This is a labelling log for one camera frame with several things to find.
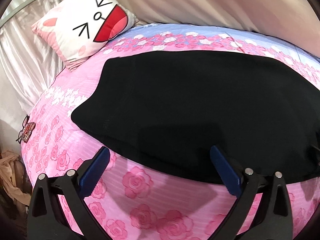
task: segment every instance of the white satin curtain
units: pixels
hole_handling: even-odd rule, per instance
[[[26,0],[12,0],[2,19]],[[54,81],[63,64],[31,31],[31,25],[60,0],[36,0],[0,30],[0,147],[20,151],[15,142],[26,113]]]

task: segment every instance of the black fabric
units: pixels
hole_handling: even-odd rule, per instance
[[[320,175],[320,91],[268,57],[155,51],[106,61],[97,89],[71,119],[104,145],[175,176],[222,183],[219,145],[243,167],[287,183]]]

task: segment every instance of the eyeglasses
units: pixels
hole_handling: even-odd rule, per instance
[[[26,127],[26,125],[28,124],[29,118],[30,118],[30,116],[29,116],[29,115],[26,115],[26,117],[25,117],[24,120],[23,120],[22,130],[19,132],[18,139],[16,139],[16,142],[18,142],[19,144],[21,144],[22,136],[23,136],[23,130],[24,130],[24,128]]]

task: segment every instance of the cartoon face pillow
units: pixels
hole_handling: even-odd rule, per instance
[[[63,0],[33,24],[32,30],[74,70],[136,20],[116,0]]]

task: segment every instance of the beige cloth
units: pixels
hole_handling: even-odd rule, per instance
[[[17,187],[18,180],[21,181],[21,167],[15,165],[18,161],[19,155],[11,151],[5,151],[1,154],[0,159],[0,179],[4,190],[13,201],[17,200],[24,205],[29,206],[31,195],[23,193],[20,188]]]
[[[320,57],[320,21],[307,0],[118,0],[142,23],[256,31]]]

